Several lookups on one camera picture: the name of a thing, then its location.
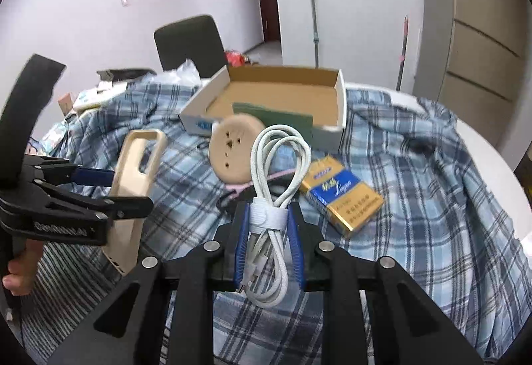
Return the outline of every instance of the green card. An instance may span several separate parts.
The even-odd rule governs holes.
[[[305,141],[312,146],[312,115],[271,110],[262,105],[233,103],[233,113],[247,113],[255,116],[265,127],[289,125],[297,129]]]

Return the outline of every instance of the cardboard box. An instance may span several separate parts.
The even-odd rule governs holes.
[[[231,116],[235,102],[310,114],[312,147],[338,151],[347,117],[341,71],[288,66],[223,67],[181,111],[185,130],[192,135],[210,136],[212,124]]]

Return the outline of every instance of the beige phone case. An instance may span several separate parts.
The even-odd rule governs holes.
[[[144,173],[139,171],[146,143],[156,140]],[[113,185],[109,196],[147,196],[157,174],[161,156],[166,149],[164,132],[153,130],[131,131],[124,141]],[[127,274],[137,264],[140,235],[144,219],[115,219],[107,235],[107,245],[102,249],[113,266],[122,274]]]

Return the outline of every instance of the finger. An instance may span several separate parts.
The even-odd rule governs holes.
[[[2,283],[13,296],[25,296],[30,294],[34,284],[34,278],[20,275],[7,275],[4,276]]]
[[[22,275],[24,272],[24,265],[21,259],[10,260],[7,263],[7,270],[9,270],[10,274]]]
[[[43,256],[44,242],[40,240],[26,239],[26,251],[38,256],[40,259]]]
[[[20,275],[6,275],[2,278],[2,284],[8,290],[17,290],[22,287],[22,277]]]

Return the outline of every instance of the human hand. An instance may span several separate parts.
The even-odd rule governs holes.
[[[30,294],[37,275],[37,263],[43,256],[43,247],[44,242],[40,240],[26,239],[26,249],[7,264],[10,274],[2,278],[2,284],[13,296]]]

